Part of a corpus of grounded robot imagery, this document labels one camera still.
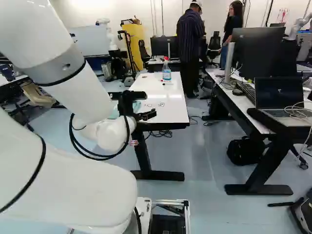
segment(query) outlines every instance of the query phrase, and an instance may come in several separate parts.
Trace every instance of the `computer monitor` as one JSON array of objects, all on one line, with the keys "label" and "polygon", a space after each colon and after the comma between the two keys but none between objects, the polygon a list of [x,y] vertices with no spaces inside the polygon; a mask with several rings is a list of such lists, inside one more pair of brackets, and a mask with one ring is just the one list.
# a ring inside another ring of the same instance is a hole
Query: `computer monitor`
[{"label": "computer monitor", "polygon": [[170,43],[170,58],[178,58],[178,46],[176,37],[151,38],[153,56],[169,56],[168,43]]},{"label": "computer monitor", "polygon": [[269,77],[278,56],[285,27],[235,28],[233,60],[246,79]]},{"label": "computer monitor", "polygon": [[285,23],[271,23],[270,27],[284,27]]}]

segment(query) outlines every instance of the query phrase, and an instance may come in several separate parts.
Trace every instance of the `keyboard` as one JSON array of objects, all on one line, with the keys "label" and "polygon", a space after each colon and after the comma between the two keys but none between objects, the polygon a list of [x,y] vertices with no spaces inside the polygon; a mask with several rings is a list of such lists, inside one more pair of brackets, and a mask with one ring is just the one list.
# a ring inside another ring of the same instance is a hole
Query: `keyboard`
[{"label": "keyboard", "polygon": [[[269,113],[271,116],[274,117],[290,117],[291,115],[285,112],[284,110],[265,110],[265,112]],[[294,114],[300,114],[303,113],[307,117],[312,117],[312,112],[307,111],[307,110],[300,110],[300,111],[293,111]]]},{"label": "keyboard", "polygon": [[249,83],[241,83],[237,82],[236,85],[238,88],[243,91],[246,95],[246,97],[255,104],[255,90]]}]

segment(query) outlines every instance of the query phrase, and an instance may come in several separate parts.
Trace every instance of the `water bottle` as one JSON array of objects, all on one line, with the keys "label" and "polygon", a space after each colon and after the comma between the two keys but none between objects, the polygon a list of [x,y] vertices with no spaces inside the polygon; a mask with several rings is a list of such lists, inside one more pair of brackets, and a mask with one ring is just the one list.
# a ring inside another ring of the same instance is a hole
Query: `water bottle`
[{"label": "water bottle", "polygon": [[164,81],[171,81],[171,69],[169,67],[169,59],[168,57],[164,57],[165,62],[162,66],[162,79]]}]

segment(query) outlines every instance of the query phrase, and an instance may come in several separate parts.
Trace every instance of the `backpack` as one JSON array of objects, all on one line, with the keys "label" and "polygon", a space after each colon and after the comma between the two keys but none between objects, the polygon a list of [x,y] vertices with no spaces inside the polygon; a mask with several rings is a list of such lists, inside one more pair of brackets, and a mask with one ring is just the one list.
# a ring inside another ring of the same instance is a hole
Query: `backpack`
[{"label": "backpack", "polygon": [[265,150],[263,141],[251,140],[244,136],[240,140],[232,140],[229,144],[227,155],[231,162],[237,166],[258,163]]}]

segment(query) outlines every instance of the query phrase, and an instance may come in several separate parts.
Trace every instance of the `woman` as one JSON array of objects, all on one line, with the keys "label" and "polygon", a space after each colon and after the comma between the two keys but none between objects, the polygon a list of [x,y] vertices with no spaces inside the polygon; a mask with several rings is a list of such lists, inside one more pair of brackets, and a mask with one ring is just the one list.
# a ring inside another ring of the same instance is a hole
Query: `woman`
[{"label": "woman", "polygon": [[226,56],[228,54],[228,45],[232,40],[232,33],[234,28],[243,27],[243,4],[241,1],[234,1],[230,5],[228,17],[224,25],[224,38],[221,48],[221,69],[225,69]]}]

